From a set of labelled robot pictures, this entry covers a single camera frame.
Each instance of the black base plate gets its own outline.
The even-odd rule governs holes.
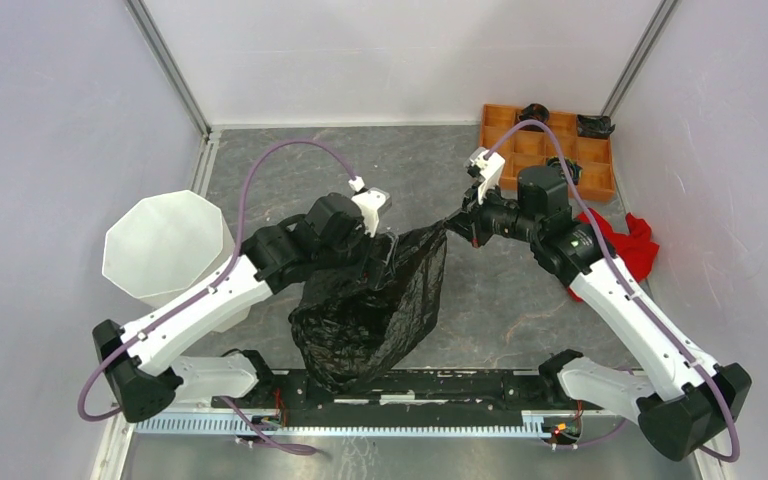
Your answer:
[[[576,409],[575,402],[550,400],[552,395],[536,371],[391,370],[363,390],[345,394],[319,387],[303,369],[274,373],[270,384],[259,383],[236,404],[242,409],[273,409],[279,393],[288,426],[520,426],[523,410]],[[411,394],[412,403],[388,397]],[[417,402],[422,400],[445,403]],[[212,406],[229,408],[217,398]],[[598,407],[586,404],[585,409]]]

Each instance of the red cloth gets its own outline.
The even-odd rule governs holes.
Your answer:
[[[637,218],[630,213],[626,214],[625,223],[628,225],[628,235],[625,235],[614,232],[611,225],[596,210],[591,208],[590,213],[593,214],[596,223],[602,229],[605,240],[614,246],[617,254],[625,262],[631,276],[638,282],[649,276],[649,272],[652,271],[652,264],[655,262],[655,255],[658,254],[660,247],[651,240],[652,229],[646,220]],[[584,213],[579,214],[578,219],[584,223],[590,223]],[[572,290],[568,289],[567,291],[576,302],[581,301],[572,293]]]

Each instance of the white bracket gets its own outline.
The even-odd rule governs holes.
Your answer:
[[[239,398],[257,385],[257,373],[248,358],[237,353],[227,357],[178,357],[172,370],[184,380],[175,389],[175,403],[210,404],[214,396]]]
[[[498,153],[494,153],[487,158],[487,149],[479,147],[469,156],[467,166],[476,166],[481,175],[481,185],[478,186],[478,204],[484,203],[484,197],[487,191],[499,184],[499,178],[505,169],[505,159]]]
[[[352,201],[360,207],[367,235],[374,237],[378,231],[381,216],[390,209],[390,194],[377,188],[370,188],[353,196]]]
[[[587,357],[564,365],[558,380],[570,398],[595,403],[635,424],[640,414],[637,399],[655,391],[648,378],[603,367]]]

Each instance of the cable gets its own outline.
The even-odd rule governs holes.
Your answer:
[[[564,157],[563,152],[561,152],[561,145],[558,142],[558,138],[555,136],[552,130],[550,130],[549,127],[547,127],[545,124],[541,122],[538,122],[537,120],[523,120],[517,123],[516,125],[514,125],[510,130],[508,130],[507,133],[502,135],[502,138],[500,138],[499,141],[497,141],[496,144],[493,145],[493,147],[490,148],[490,150],[485,154],[485,157],[496,153],[499,150],[499,148],[502,146],[502,144],[504,144],[509,138],[511,138],[511,136],[513,136],[514,133],[518,132],[519,129],[521,129],[522,127],[526,127],[529,125],[540,127],[544,132],[546,132],[546,135],[549,136],[549,140],[552,141],[552,146],[555,147],[555,151],[558,153],[558,157],[566,158]],[[640,310],[643,311],[643,313],[646,314],[647,317],[649,317],[652,323],[654,323],[655,326],[658,327],[658,330],[660,330],[661,333],[663,333],[664,336],[666,336],[667,339],[669,339],[670,343],[672,343],[673,346],[675,346],[678,349],[678,351],[681,352],[681,355],[684,357],[684,359],[687,360],[687,362],[690,365],[694,365],[693,367],[694,370],[696,370],[699,376],[702,377],[702,379],[705,381],[705,384],[708,385],[708,388],[711,389],[711,393],[713,393],[714,399],[716,399],[717,405],[720,407],[720,412],[723,414],[723,419],[726,422],[726,429],[729,432],[729,440],[731,441],[731,455],[724,455],[720,452],[711,450],[710,448],[704,445],[699,447],[699,449],[718,460],[721,460],[724,462],[730,462],[730,463],[736,462],[737,459],[740,458],[740,439],[738,439],[737,437],[737,427],[735,427],[734,425],[734,418],[732,418],[731,416],[731,410],[729,410],[728,403],[726,402],[725,397],[723,397],[723,392],[720,391],[720,388],[714,382],[714,379],[712,379],[711,376],[708,375],[708,372],[706,372],[701,365],[698,365],[696,358],[693,356],[690,350],[687,349],[684,343],[682,343],[682,341],[679,340],[675,336],[675,334],[673,334],[673,332],[669,328],[667,328],[666,325],[664,325],[661,319],[658,318],[658,315],[656,315],[655,312],[653,312],[652,309],[650,309],[649,306],[646,305],[646,302],[644,302],[642,298],[640,298],[637,295],[634,295],[635,293],[634,288],[625,278],[625,275],[623,275],[620,272],[619,267],[614,262],[613,257],[611,257],[611,253],[608,250],[608,245],[605,242],[605,236],[602,234],[602,230],[599,228],[598,222],[593,217],[593,214],[590,212],[590,209],[584,203],[584,200],[582,200],[581,195],[578,193],[578,188],[576,188],[575,184],[573,183],[572,175],[570,174],[569,168],[567,168],[567,162],[560,162],[560,166],[564,172],[564,179],[567,181],[567,185],[569,186],[570,191],[572,192],[572,195],[575,198],[576,203],[578,203],[578,205],[581,207],[581,210],[583,211],[584,215],[587,217],[587,220],[590,222],[590,225],[593,226],[593,232],[596,234],[596,242],[599,244],[599,249],[602,251],[602,255],[605,257],[605,260],[608,263],[608,267],[611,269],[611,272],[613,272],[614,276],[617,278],[617,282],[619,282],[620,286],[623,287],[623,290],[625,290],[626,295],[628,295],[629,298],[631,298],[634,301],[634,303],[640,308]]]
[[[622,431],[622,429],[625,428],[626,425],[628,425],[628,420],[623,418],[622,420],[620,420],[620,423],[617,424],[616,427],[614,427],[613,430],[611,430],[610,432],[606,433],[605,435],[599,438],[594,438],[593,440],[588,440],[586,442],[576,442],[572,445],[559,445],[557,443],[555,444],[545,443],[545,445],[552,447],[552,450],[578,450],[579,448],[582,448],[582,447],[592,447],[594,445],[607,442],[608,440],[616,437]]]
[[[584,436],[584,418],[582,418],[581,416],[584,413],[584,411],[581,410],[581,400],[578,401],[578,405],[579,405],[578,414],[576,415],[576,418],[574,420],[578,424],[578,436],[575,437],[573,435],[570,435],[569,433],[566,432],[567,429],[558,431],[558,433],[560,433],[561,435],[569,438],[570,440],[576,443],[578,443],[578,441],[581,440],[581,438]]]
[[[331,149],[328,145],[325,145],[324,143],[318,142],[316,140],[307,140],[307,139],[296,139],[296,140],[284,140],[282,142],[274,143],[272,146],[266,149],[261,156],[255,160],[254,164],[249,169],[249,173],[246,176],[246,180],[243,182],[243,186],[240,189],[240,203],[237,210],[237,236],[234,242],[234,251],[231,255],[231,261],[228,262],[228,265],[225,267],[225,270],[222,271],[222,273],[219,274],[218,277],[214,281],[212,281],[208,288],[205,288],[204,290],[200,290],[198,293],[194,294],[192,297],[184,300],[179,305],[175,306],[165,314],[161,315],[157,320],[150,323],[145,329],[143,329],[141,332],[138,332],[137,335],[134,335],[129,339],[128,341],[122,343],[122,345],[119,346],[119,348],[115,349],[110,355],[104,358],[99,364],[98,367],[93,370],[93,372],[90,374],[90,377],[87,379],[86,383],[84,383],[84,386],[81,388],[80,394],[78,394],[78,415],[88,421],[88,422],[99,422],[101,420],[105,420],[107,418],[110,418],[117,413],[119,413],[122,409],[121,407],[114,408],[113,410],[110,410],[109,412],[102,413],[101,415],[93,415],[87,412],[87,396],[90,393],[90,389],[95,384],[95,382],[98,380],[98,377],[101,376],[102,373],[107,369],[107,367],[110,366],[111,363],[113,363],[114,360],[116,360],[122,353],[127,351],[129,348],[133,347],[138,341],[139,337],[141,335],[148,335],[151,332],[153,332],[157,327],[163,325],[166,323],[169,319],[174,317],[175,315],[181,313],[197,301],[201,300],[202,298],[206,297],[209,293],[209,289],[215,289],[219,286],[227,277],[231,274],[232,271],[234,271],[234,267],[237,266],[237,260],[240,258],[240,248],[243,243],[243,233],[244,229],[243,226],[245,225],[245,214],[246,214],[246,197],[248,196],[249,188],[251,187],[252,179],[254,178],[254,174],[257,171],[257,169],[260,167],[263,162],[269,158],[270,155],[272,155],[276,150],[286,147],[287,145],[296,145],[296,144],[303,144],[303,145],[312,145],[314,147],[319,147],[322,150],[325,150],[329,154],[331,154],[332,157],[334,157],[335,160],[337,160],[340,165],[343,166],[343,168],[346,170],[346,173],[349,174],[349,178],[351,180],[355,180],[357,178],[357,175],[355,174],[354,169],[351,165],[349,165],[349,162],[346,161],[345,158],[343,158],[342,155],[335,152]]]
[[[246,426],[248,426],[254,433],[256,433],[261,440],[266,442],[265,444],[256,443],[255,445],[263,445],[269,448],[277,448],[282,452],[291,453],[293,455],[314,455],[316,452],[319,451],[316,448],[311,447],[310,445],[300,445],[298,443],[278,443],[275,440],[272,440],[272,438],[269,435],[266,435],[262,431],[260,431],[260,429],[257,428],[257,425],[252,423],[252,421],[249,420],[248,417],[246,417],[246,414],[243,413],[243,411],[240,410],[237,407],[237,405],[234,404],[234,400],[232,400],[231,397],[222,395],[219,398],[221,398],[225,403],[227,403],[228,406],[231,407],[231,410],[233,410],[238,417],[243,419],[243,422],[245,422]]]
[[[581,415],[584,414],[584,404],[581,402],[581,400],[576,400],[576,402],[577,402],[576,403],[577,409],[576,409],[576,412],[575,412],[575,417],[573,417],[573,419],[572,419],[572,421],[574,421],[574,422],[578,421],[578,420],[581,420]]]

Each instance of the gray marble surface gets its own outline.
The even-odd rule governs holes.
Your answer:
[[[315,138],[336,148],[368,186],[391,194],[384,228],[401,233],[454,212],[470,178],[464,160],[478,142],[477,126],[356,127],[228,130],[222,133],[207,198],[234,232],[240,185],[251,163],[273,142]],[[342,168],[315,147],[291,146],[259,170],[249,194],[246,230],[307,212],[331,191],[349,193]],[[624,210],[615,199],[594,204],[618,231]],[[254,306],[224,333],[211,333],[187,352],[217,355],[255,348],[273,368],[301,368],[287,316],[301,297],[287,288]],[[397,366],[535,368],[565,348],[611,367],[637,366],[608,326],[531,258],[528,246],[494,237],[481,249],[449,234],[449,253],[437,328]]]

